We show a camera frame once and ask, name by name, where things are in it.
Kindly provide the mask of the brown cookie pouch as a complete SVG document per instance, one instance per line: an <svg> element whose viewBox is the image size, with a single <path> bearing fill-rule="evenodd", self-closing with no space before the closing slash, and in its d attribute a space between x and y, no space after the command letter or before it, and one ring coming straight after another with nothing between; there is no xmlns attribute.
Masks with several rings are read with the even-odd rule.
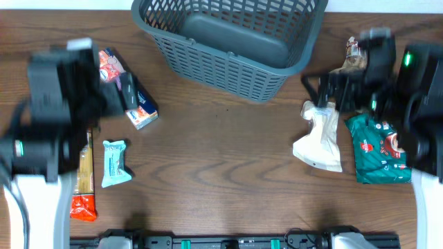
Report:
<svg viewBox="0 0 443 249"><path fill-rule="evenodd" d="M350 37L346 43L346 58L340 68L332 70L332 73L350 73L363 70L367 66L367 58L364 50L361 50L358 41Z"/></svg>

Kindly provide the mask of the beige paper pouch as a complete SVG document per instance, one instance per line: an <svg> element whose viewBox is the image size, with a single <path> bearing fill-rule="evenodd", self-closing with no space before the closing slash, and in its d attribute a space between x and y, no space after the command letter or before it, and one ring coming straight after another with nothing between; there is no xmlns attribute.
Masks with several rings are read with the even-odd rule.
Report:
<svg viewBox="0 0 443 249"><path fill-rule="evenodd" d="M293 155L302 162L329 172L342 172L341 155L337 145L339 113L333 102L317 107L304 102L300 116L311 124L310 132L293 143Z"/></svg>

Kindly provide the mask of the green Nescafe coffee bag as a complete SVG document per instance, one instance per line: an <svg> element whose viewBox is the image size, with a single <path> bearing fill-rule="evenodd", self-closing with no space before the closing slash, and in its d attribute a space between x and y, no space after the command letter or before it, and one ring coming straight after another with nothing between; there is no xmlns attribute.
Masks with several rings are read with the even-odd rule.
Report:
<svg viewBox="0 0 443 249"><path fill-rule="evenodd" d="M363 184L411 182L406 152L398 146L397 131L368 114L345 121L354 148L356 181Z"/></svg>

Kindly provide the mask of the grey plastic lattice basket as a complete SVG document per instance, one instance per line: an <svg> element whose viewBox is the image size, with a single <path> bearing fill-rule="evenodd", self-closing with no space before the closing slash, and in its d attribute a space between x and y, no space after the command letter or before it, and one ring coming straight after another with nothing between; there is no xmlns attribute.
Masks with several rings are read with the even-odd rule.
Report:
<svg viewBox="0 0 443 249"><path fill-rule="evenodd" d="M308 65L327 0L134 0L134 23L181 77L267 102Z"/></svg>

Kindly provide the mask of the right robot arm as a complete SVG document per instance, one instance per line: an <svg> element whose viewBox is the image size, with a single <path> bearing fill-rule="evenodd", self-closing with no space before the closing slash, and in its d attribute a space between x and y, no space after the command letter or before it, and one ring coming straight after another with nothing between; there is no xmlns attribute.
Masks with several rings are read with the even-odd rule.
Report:
<svg viewBox="0 0 443 249"><path fill-rule="evenodd" d="M398 74L395 38L364 34L366 66L354 73L317 73L319 87L302 83L318 107L334 98L338 111L362 109L397 128L399 146L412 169L418 248L442 247L442 47L409 44Z"/></svg>

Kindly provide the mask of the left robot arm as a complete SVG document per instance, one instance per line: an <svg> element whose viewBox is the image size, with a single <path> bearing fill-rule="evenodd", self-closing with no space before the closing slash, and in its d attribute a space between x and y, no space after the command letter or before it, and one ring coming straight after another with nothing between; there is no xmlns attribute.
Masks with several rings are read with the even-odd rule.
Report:
<svg viewBox="0 0 443 249"><path fill-rule="evenodd" d="M1 138L1 184L13 248L68 248L69 211L87 129L137 104L132 81L100 80L95 46L35 53L30 95Z"/></svg>

